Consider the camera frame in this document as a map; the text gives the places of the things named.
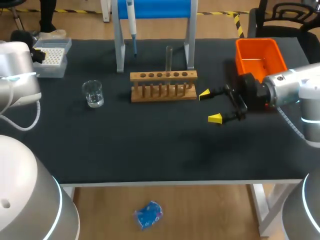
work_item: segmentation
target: yellow black tape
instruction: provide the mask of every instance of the yellow black tape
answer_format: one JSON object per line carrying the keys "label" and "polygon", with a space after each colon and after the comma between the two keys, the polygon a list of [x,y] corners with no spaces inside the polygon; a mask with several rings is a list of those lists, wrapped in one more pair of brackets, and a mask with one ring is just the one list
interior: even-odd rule
{"label": "yellow black tape", "polygon": [[[10,12],[9,9],[3,9],[4,12]],[[40,9],[16,9],[18,13],[40,13]],[[71,10],[71,9],[56,9],[55,13],[78,13],[78,14],[102,14],[101,11],[87,11],[87,10]],[[249,14],[249,11],[200,11],[197,15],[228,15],[234,14]]]}
{"label": "yellow black tape", "polygon": [[233,14],[234,23],[235,23],[236,29],[238,31],[238,36],[239,36],[239,38],[243,39],[245,37],[245,35],[244,35],[244,31],[243,31],[241,24],[240,24],[239,16],[240,16],[240,14]]}
{"label": "yellow black tape", "polygon": [[[3,9],[4,12],[10,12],[9,9]],[[40,13],[40,9],[16,9],[18,13]],[[55,9],[55,13],[78,13],[78,14],[102,14],[102,11]]]}
{"label": "yellow black tape", "polygon": [[249,11],[200,11],[197,15],[228,15],[233,16],[234,14],[249,14]]}

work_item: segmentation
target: plastic bag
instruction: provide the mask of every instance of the plastic bag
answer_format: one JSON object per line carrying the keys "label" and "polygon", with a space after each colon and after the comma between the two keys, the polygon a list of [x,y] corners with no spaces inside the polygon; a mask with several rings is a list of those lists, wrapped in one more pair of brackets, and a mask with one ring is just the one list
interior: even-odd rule
{"label": "plastic bag", "polygon": [[161,206],[155,201],[149,202],[147,206],[134,212],[137,222],[142,230],[151,227],[163,216]]}

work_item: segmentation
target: white table frame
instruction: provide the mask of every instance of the white table frame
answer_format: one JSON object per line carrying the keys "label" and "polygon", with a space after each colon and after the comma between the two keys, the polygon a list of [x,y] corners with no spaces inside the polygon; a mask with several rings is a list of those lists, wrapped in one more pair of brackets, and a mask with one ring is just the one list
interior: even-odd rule
{"label": "white table frame", "polygon": [[[281,222],[284,201],[301,179],[288,180],[225,180],[225,181],[140,181],[62,184],[63,189],[73,199],[75,187],[141,187],[176,185],[250,185],[261,237],[270,237]],[[266,197],[263,184],[274,184]]]}
{"label": "white table frame", "polygon": [[101,2],[103,21],[105,23],[109,23],[110,15],[111,15],[111,0],[100,0],[100,2]]}

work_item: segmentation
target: black chair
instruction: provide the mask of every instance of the black chair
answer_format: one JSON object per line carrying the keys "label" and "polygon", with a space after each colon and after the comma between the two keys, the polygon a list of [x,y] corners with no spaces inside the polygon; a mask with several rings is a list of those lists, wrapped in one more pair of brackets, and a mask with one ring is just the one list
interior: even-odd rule
{"label": "black chair", "polygon": [[13,18],[15,21],[16,26],[18,27],[19,30],[25,30],[20,17],[16,11],[16,6],[21,5],[25,2],[26,0],[0,0],[0,9],[10,9],[11,12],[13,13]]}
{"label": "black chair", "polygon": [[[320,62],[320,43],[316,35],[308,32],[320,27],[320,13],[303,3],[282,2],[271,6],[268,0],[260,0],[259,8],[249,13],[248,38],[292,37],[297,38],[309,63]],[[287,26],[264,26],[269,21],[290,21],[299,23],[300,28]]]}

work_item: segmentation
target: blue panel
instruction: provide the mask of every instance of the blue panel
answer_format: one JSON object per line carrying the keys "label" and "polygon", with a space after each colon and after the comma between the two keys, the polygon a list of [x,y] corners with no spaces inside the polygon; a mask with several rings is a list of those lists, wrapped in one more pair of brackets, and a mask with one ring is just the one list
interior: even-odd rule
{"label": "blue panel", "polygon": [[[191,0],[134,0],[136,19],[189,18]],[[128,19],[126,0],[118,0],[120,19]]]}

